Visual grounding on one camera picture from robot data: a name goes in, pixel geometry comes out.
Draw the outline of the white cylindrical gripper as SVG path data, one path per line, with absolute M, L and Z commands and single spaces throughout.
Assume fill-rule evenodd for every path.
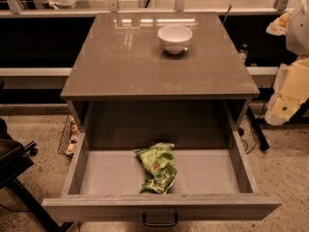
M 277 17 L 267 27 L 273 36 L 285 36 L 291 12 Z M 273 84 L 274 94 L 267 104 L 265 120 L 273 126 L 289 122 L 309 99 L 309 58 L 299 59 L 291 65 L 282 64 Z

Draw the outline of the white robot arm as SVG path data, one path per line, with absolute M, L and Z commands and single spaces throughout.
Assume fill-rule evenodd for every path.
M 309 99 L 309 0 L 301 0 L 291 12 L 276 18 L 267 32 L 285 35 L 287 49 L 297 56 L 291 65 L 279 67 L 267 104 L 266 122 L 279 126 L 289 122 Z

